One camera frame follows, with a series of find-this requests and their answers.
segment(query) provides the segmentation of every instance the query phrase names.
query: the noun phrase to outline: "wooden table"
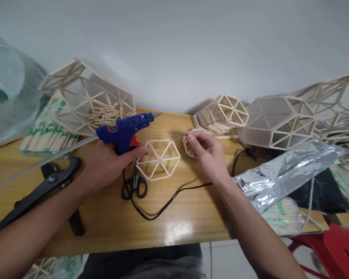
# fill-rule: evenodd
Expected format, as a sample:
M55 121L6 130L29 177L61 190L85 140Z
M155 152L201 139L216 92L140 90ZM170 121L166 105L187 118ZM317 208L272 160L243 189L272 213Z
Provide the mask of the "wooden table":
M138 113L150 112L137 109ZM181 160L173 176L168 179L149 183L147 196L135 199L137 205L149 214L158 212L181 186L197 186L209 182L202 175L197 160L185 154L182 134L193 128L190 115L162 113L148 128L137 134L143 143L153 139L172 139ZM231 171L235 151L243 148L235 139L223 140L225 159ZM16 141L0 148L0 180L3 180L39 161L40 158L20 154ZM85 164L93 151L96 141L75 151ZM245 154L239 157L236 174L257 167L268 158L259 156L257 162ZM62 169L68 160L57 162ZM0 190L0 221L13 209L13 204L28 195L42 181L40 169L21 177ZM123 184L120 177L113 185L92 195L80 207L86 233L82 237L73 235L68 223L45 247L42 256L61 256L83 253L118 251L137 248L158 247L185 243L208 242L231 239L227 232L230 223L226 209L213 186L181 192L164 213L154 221L146 221L134 209L130 201L121 198ZM328 229L320 212L314 211L312 217ZM308 224L304 231L316 231Z

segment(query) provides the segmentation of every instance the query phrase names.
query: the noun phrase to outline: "hexagonal stick frame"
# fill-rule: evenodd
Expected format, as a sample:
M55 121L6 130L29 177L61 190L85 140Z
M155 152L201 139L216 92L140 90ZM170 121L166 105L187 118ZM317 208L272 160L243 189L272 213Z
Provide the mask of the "hexagonal stick frame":
M161 156L158 155L158 153L155 151L154 147L152 146L152 142L168 142L166 148L164 149L163 151L163 154ZM165 158L163 159L163 156L165 155L165 153L167 152L168 148L171 146L171 144L174 146L175 150L176 150L176 153L177 153L177 157L172 157L172 158ZM146 161L146 162L140 162L140 158L137 159L136 161L136 167L137 169L140 171L140 173L145 177L145 179L147 181L156 181L156 180L160 180L160 179L164 179L164 178L169 178L172 176L173 172L175 171L178 163L180 162L180 158L181 158L181 155L180 153L178 152L177 150L177 147L175 145L175 143L173 142L173 140L171 139L151 139L149 141L147 141L145 143L145 146L149 145L152 149L152 151L154 152L155 156L157 157L157 160L150 160L150 161ZM173 170L171 171L171 173L168 172L167 168L164 166L163 164L163 161L169 161L169 160L177 160ZM155 163L157 162L156 166L154 167L154 170L152 171L151 175L148 177L145 172L141 169L140 165L144 165L144 164L148 164L148 163ZM166 172L167 176L164 176L164 177L159 177L159 178L155 178L153 179L153 175L156 171L156 169L158 168L159 164L161 165L161 167L164 169L164 171Z
M220 95L212 103L193 115L195 128L216 133L227 133L235 127L244 127L248 113L243 104L232 96Z

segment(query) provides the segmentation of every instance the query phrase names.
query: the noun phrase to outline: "black plastic bag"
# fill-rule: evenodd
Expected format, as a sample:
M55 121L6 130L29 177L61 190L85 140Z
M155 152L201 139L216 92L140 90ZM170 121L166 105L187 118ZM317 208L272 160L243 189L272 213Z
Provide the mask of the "black plastic bag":
M299 207L308 208L310 186L311 180L292 192L289 197L293 198ZM314 178L312 209L327 214L349 211L349 204L342 196L330 169L325 169Z

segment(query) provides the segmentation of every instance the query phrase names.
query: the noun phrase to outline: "scissors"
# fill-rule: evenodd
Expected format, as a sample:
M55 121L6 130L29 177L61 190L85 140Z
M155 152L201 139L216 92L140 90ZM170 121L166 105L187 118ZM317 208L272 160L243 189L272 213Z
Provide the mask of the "scissors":
M145 185L145 191L140 195L141 184ZM133 192L136 192L138 198L144 198L147 194L146 180L140 175L138 168L135 168L133 175L124 182L123 188L121 190L121 197L123 198L123 200L130 200L133 196Z

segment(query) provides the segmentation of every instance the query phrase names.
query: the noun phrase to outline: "red stool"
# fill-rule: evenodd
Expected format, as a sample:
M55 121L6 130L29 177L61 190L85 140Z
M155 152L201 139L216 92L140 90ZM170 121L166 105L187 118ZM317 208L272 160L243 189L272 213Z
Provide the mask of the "red stool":
M293 253L300 246L311 248L330 277L326 277L303 265L302 269L321 279L349 279L349 230L329 223L329 231L323 234L302 234L294 238L289 250Z

